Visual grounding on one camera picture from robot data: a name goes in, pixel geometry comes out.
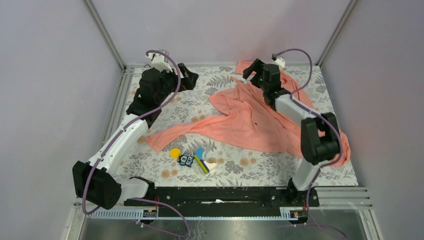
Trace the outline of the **salmon pink jacket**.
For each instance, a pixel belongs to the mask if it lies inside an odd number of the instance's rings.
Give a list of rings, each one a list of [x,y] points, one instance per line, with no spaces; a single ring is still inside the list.
[[[266,105],[262,91],[242,80],[248,62],[222,67],[218,74],[204,73],[193,90],[180,93],[160,117],[146,142],[162,151],[178,137],[195,133],[264,153],[288,153],[302,158],[301,128],[286,114]]]

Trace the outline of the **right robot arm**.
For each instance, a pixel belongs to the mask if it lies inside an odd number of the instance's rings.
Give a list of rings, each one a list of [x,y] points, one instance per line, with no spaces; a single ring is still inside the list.
[[[338,161],[343,155],[343,142],[336,116],[318,113],[298,101],[294,92],[282,87],[281,68],[284,60],[264,63],[256,59],[243,70],[242,77],[262,90],[265,103],[273,110],[289,117],[300,127],[300,167],[288,184],[285,198],[293,206],[301,205],[309,196],[322,167]]]

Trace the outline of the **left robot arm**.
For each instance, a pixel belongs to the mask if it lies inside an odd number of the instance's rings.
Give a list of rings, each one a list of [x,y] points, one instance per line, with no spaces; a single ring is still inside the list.
[[[153,182],[142,177],[121,178],[116,172],[132,144],[153,125],[162,104],[174,92],[193,90],[199,74],[183,63],[174,71],[151,67],[144,70],[133,100],[122,122],[101,149],[88,161],[77,161],[72,167],[75,193],[84,204],[110,210],[118,203],[136,198],[148,206],[155,200]]]

